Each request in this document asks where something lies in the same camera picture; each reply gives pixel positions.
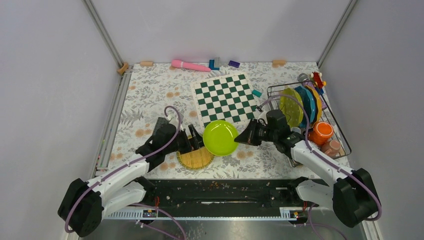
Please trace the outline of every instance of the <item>white wall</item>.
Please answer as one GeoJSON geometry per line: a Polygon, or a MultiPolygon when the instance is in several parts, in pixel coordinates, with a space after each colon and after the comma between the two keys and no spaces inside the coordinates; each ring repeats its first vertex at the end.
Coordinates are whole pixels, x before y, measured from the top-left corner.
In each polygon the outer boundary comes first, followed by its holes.
{"type": "Polygon", "coordinates": [[[0,5],[0,239],[56,240],[69,184],[89,176],[117,66],[81,1],[0,5]]]}
{"type": "Polygon", "coordinates": [[[424,1],[360,1],[322,67],[385,240],[423,239],[424,1]]]}
{"type": "Polygon", "coordinates": [[[317,61],[349,0],[93,0],[122,59],[317,61]]]}

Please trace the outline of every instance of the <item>floral tablecloth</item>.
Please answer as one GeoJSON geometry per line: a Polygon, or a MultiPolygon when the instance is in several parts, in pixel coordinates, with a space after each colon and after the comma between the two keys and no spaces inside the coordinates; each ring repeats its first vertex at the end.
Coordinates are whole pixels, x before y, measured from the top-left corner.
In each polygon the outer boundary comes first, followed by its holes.
{"type": "MultiPolygon", "coordinates": [[[[170,70],[169,63],[153,67],[136,64],[131,75],[125,103],[108,168],[126,161],[134,151],[150,137],[158,117],[164,116],[164,107],[172,105],[183,115],[186,126],[193,124],[200,130],[190,83],[236,72],[248,74],[254,89],[262,92],[259,102],[267,98],[267,87],[297,81],[300,73],[317,71],[315,62],[288,62],[273,68],[270,62],[241,63],[239,68],[221,67],[219,71],[199,72],[187,69],[170,70]]],[[[246,126],[238,126],[239,133],[246,126]]],[[[337,160],[348,165],[347,157],[337,160]]],[[[149,179],[294,179],[301,176],[317,178],[307,167],[293,168],[288,158],[279,153],[272,143],[263,142],[254,147],[240,144],[229,156],[215,157],[213,162],[200,170],[184,168],[176,154],[166,156],[165,162],[149,172],[149,179]]]]}

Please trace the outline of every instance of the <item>orange mug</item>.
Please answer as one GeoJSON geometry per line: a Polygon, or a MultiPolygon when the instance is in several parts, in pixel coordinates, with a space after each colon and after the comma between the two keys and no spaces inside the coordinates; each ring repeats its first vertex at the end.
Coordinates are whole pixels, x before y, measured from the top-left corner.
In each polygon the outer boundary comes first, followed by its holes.
{"type": "Polygon", "coordinates": [[[307,139],[318,146],[324,145],[334,134],[333,126],[325,121],[319,121],[313,126],[313,131],[308,133],[307,139]]]}
{"type": "Polygon", "coordinates": [[[336,139],[333,139],[331,141],[328,141],[324,143],[321,147],[321,152],[323,152],[325,155],[329,156],[330,158],[334,158],[340,151],[340,148],[342,145],[339,141],[336,139]]]}

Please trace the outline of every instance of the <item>wicker placemat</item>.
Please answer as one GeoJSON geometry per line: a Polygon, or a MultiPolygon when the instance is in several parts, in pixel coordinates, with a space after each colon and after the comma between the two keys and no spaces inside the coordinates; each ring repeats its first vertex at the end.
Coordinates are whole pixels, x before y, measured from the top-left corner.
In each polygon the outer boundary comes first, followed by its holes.
{"type": "Polygon", "coordinates": [[[176,158],[185,168],[198,170],[211,164],[212,160],[214,160],[214,155],[210,153],[206,147],[202,147],[198,150],[185,154],[180,154],[180,152],[177,152],[176,158]]]}

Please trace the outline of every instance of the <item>chessboard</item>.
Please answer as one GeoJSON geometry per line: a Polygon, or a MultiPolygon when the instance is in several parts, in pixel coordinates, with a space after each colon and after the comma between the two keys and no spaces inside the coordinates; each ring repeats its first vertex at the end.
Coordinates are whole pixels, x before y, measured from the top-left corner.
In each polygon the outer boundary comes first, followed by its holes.
{"type": "Polygon", "coordinates": [[[192,82],[190,87],[203,128],[215,120],[225,120],[234,126],[248,124],[260,114],[256,111],[258,103],[252,85],[243,72],[192,82]]]}

